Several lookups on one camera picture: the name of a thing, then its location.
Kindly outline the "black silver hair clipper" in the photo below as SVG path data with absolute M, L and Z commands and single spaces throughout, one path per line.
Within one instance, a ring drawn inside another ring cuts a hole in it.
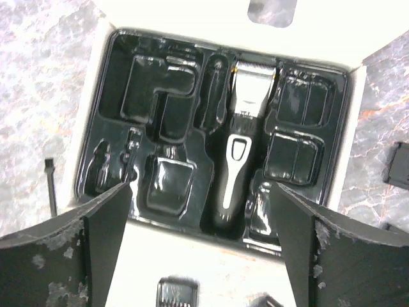
M 212 224 L 218 229 L 229 228 L 245 202 L 274 79 L 272 65 L 237 61 L 233 69 L 231 99 L 209 193 Z

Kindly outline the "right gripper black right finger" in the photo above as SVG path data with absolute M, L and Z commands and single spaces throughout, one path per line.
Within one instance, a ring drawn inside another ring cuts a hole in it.
M 408 234 L 270 188 L 297 306 L 408 306 Z

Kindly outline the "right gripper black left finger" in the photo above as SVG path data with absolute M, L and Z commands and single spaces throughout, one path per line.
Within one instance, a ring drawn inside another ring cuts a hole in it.
M 1 237 L 1 306 L 105 306 L 131 202 L 118 184 Z

